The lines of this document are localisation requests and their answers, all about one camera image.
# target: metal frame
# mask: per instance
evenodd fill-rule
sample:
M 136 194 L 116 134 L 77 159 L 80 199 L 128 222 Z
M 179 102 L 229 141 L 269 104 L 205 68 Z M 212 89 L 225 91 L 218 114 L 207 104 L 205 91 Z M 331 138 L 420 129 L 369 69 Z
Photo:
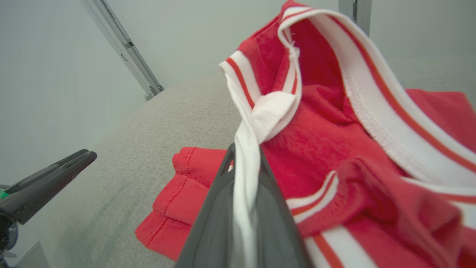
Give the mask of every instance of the metal frame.
M 339 12 L 351 18 L 369 36 L 372 0 L 339 0 Z
M 80 0 L 150 100 L 164 90 L 106 0 Z M 372 0 L 339 0 L 339 12 L 350 17 L 367 35 Z
M 164 90 L 105 0 L 80 0 L 150 100 Z

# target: white stripe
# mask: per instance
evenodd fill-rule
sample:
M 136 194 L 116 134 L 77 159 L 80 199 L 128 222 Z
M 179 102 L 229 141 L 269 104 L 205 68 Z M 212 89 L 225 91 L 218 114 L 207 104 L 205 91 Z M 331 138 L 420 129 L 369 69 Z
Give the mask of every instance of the white stripe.
M 287 8 L 283 13 L 283 19 L 287 16 L 291 16 L 293 14 L 303 12 L 305 10 L 311 10 L 311 9 L 312 8 L 310 8 L 310 7 L 290 7 L 290 8 Z
M 375 84 L 358 48 L 327 15 L 337 18 L 359 39 L 397 101 L 410 115 L 453 152 L 476 164 L 476 154 L 439 128 L 414 104 L 374 44 L 349 18 L 330 10 L 310 10 L 283 21 L 278 29 L 278 37 L 283 45 L 293 48 L 292 42 L 289 43 L 284 37 L 284 30 L 297 21 L 314 16 L 310 20 L 327 39 L 337 56 L 353 110 L 365 129 L 384 148 L 390 158 L 413 177 L 423 181 L 445 185 L 476 185 L 475 174 L 472 171 L 440 153 L 393 111 Z
M 322 251 L 312 237 L 304 239 L 304 245 L 315 268 L 331 268 L 331 265 L 327 262 L 326 257 L 322 254 Z
M 296 78 L 296 70 L 289 66 L 288 73 L 286 74 L 286 79 L 284 80 L 284 85 L 282 91 L 291 93 L 293 91 L 294 79 Z
M 296 223 L 301 223 L 305 219 L 307 219 L 308 217 L 310 217 L 313 214 L 321 211 L 323 208 L 325 208 L 332 201 L 332 199 L 334 199 L 334 197 L 336 196 L 336 193 L 337 193 L 337 186 L 339 185 L 339 178 L 338 178 L 337 175 L 333 176 L 333 178 L 334 179 L 332 180 L 328 191 L 324 193 L 324 197 L 322 198 L 322 200 L 319 203 L 317 203 L 315 206 L 312 206 L 310 209 L 308 209 L 308 210 L 306 210 L 306 211 L 304 211 L 300 214 L 297 214 L 293 217 L 294 221 Z
M 344 267 L 377 267 L 372 258 L 343 226 L 322 233 Z
M 431 190 L 437 193 L 458 195 L 458 196 L 476 196 L 476 188 L 474 187 L 442 186 L 442 185 L 428 184 L 428 183 L 417 181 L 415 179 L 411 179 L 407 177 L 402 177 L 402 179 L 408 183 L 418 185 L 420 187 L 426 188 L 428 190 Z
M 403 177 L 403 179 L 408 183 L 418 185 L 422 188 L 425 188 L 437 193 L 457 195 L 457 196 L 476 196 L 476 189 L 472 187 L 437 186 L 437 185 L 430 185 L 424 182 L 419 182 L 417 180 L 410 179 L 410 178 Z M 451 201 L 451 200 L 449 200 L 449 202 L 457 206 L 459 209 L 461 209 L 461 212 L 463 214 L 463 225 L 466 227 L 476 229 L 476 205 L 462 203 L 458 201 Z
M 235 63 L 238 65 L 243 79 L 245 80 L 246 87 L 248 88 L 249 96 L 254 103 L 258 101 L 258 98 L 261 96 L 261 91 L 259 90 L 258 83 L 256 82 L 255 73 L 251 67 L 251 63 L 248 58 L 243 54 L 243 52 L 237 50 L 233 53 L 230 58 L 232 58 Z
M 235 93 L 237 94 L 237 96 L 240 98 L 241 102 L 242 103 L 248 103 L 248 100 L 246 99 L 245 93 L 244 93 L 243 89 L 241 88 L 239 79 L 238 79 L 235 71 L 231 67 L 231 65 L 228 64 L 228 62 L 222 62 L 222 63 L 220 63 L 219 66 L 223 70 L 223 72 L 225 73 L 225 77 L 227 78 L 227 83 L 232 82 L 234 84 L 233 89 L 234 89 Z M 243 109 L 245 109 L 247 111 L 247 113 L 251 113 L 251 106 L 249 106 L 249 104 L 244 106 Z
M 390 158 L 423 181 L 476 185 L 473 172 L 440 153 L 396 114 L 375 84 L 357 46 L 340 26 L 328 16 L 316 16 L 311 21 L 334 50 L 347 96 L 357 117 Z M 390 86 L 399 87 L 405 93 L 398 84 Z
M 311 204 L 312 202 L 318 200 L 321 198 L 321 196 L 324 194 L 325 189 L 327 188 L 327 185 L 332 181 L 332 178 L 334 177 L 334 174 L 336 174 L 335 170 L 332 170 L 327 174 L 326 179 L 324 180 L 324 183 L 322 184 L 321 188 L 313 193 L 310 196 L 307 197 L 299 197 L 299 198 L 290 198 L 286 200 L 286 204 L 288 205 L 289 209 L 294 209 L 297 207 L 301 206 L 307 206 Z
M 476 229 L 476 206 L 456 201 L 451 201 L 463 214 L 463 225 L 472 229 Z

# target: white wall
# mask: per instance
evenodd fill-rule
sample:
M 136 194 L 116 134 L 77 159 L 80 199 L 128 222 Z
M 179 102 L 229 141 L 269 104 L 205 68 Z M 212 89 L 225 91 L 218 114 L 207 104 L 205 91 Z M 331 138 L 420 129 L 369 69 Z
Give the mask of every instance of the white wall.
M 239 44 L 279 14 L 284 0 L 108 0 L 158 81 L 216 72 Z M 338 0 L 304 4 L 338 10 Z
M 476 1 L 374 0 L 370 38 L 388 57 L 476 53 Z
M 370 38 L 405 88 L 459 91 L 476 109 L 476 1 L 374 0 Z
M 2 0 L 0 36 L 0 184 L 93 149 L 146 102 L 78 0 Z M 12 252 L 35 230 L 33 218 Z

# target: seam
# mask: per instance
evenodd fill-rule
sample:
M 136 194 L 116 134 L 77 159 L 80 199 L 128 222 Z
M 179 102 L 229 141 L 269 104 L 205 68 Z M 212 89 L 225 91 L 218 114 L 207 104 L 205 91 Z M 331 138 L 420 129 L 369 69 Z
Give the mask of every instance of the seam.
M 187 178 L 190 175 L 190 160 L 192 159 L 192 154 L 195 152 L 196 147 L 192 147 L 188 152 L 187 157 L 185 157 L 185 169 L 187 171 Z
M 169 220 L 168 218 L 165 218 L 164 222 L 161 225 L 159 224 L 159 225 L 155 226 L 154 230 L 149 234 L 148 242 L 147 242 L 146 247 L 149 247 L 149 245 L 152 243 L 152 240 L 154 240 L 155 236 L 160 232 L 160 230 L 162 230 L 162 228 L 164 227 L 165 223 L 168 220 Z

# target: gray fabric surface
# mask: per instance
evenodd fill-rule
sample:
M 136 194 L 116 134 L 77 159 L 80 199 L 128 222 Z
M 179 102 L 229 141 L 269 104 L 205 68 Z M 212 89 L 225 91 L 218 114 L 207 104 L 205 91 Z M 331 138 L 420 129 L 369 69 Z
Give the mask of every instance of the gray fabric surface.
M 170 87 L 104 143 L 97 160 L 36 216 L 51 268 L 171 267 L 134 234 L 184 146 L 227 149 L 240 117 L 216 73 Z

